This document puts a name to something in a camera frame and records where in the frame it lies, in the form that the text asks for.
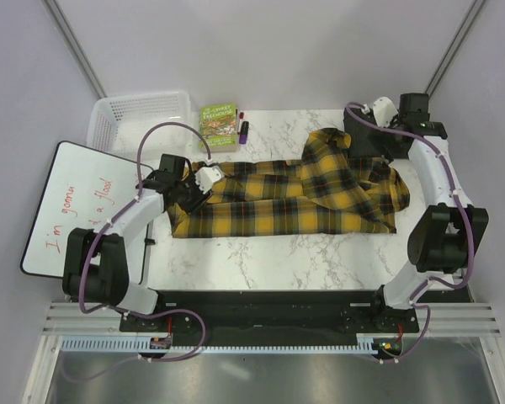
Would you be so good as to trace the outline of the yellow plaid long sleeve shirt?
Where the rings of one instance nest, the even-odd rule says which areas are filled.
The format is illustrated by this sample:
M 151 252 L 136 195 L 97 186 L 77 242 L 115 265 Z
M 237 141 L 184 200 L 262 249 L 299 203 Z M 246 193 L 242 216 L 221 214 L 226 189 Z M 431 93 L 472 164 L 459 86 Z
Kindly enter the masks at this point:
M 410 204 L 399 173 L 381 157 L 350 157 L 351 136 L 311 132 L 299 160 L 222 162 L 223 179 L 187 214 L 168 208 L 177 239 L 396 233 Z

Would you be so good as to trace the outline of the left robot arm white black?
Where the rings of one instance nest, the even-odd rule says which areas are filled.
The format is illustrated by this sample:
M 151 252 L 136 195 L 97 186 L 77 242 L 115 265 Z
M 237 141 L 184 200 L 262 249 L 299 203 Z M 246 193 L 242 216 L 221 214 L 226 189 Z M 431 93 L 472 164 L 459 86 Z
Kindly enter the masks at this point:
M 168 312 L 158 293 L 131 280 L 127 247 L 167 208 L 178 205 L 190 214 L 204 205 L 224 178 L 216 165 L 193 169 L 186 157 L 163 154 L 159 168 L 140 178 L 134 198 L 98 229 L 73 229 L 67 238 L 62 276 L 64 292 L 77 299 L 82 312 L 93 302 L 139 314 L 150 331 L 167 324 Z

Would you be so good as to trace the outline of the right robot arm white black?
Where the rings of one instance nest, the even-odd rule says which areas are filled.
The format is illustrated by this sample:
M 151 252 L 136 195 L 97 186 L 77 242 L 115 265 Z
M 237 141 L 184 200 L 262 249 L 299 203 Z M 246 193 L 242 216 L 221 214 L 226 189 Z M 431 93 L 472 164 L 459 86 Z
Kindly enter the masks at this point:
M 467 286 L 489 215 L 462 189 L 444 125 L 429 119 L 427 94 L 403 94 L 399 104 L 381 97 L 371 111 L 379 131 L 411 139 L 407 156 L 427 205 L 408 237 L 407 262 L 377 290 L 378 305 L 369 309 L 370 325 L 384 332 L 398 323 L 398 311 L 415 308 L 433 284 L 452 290 Z

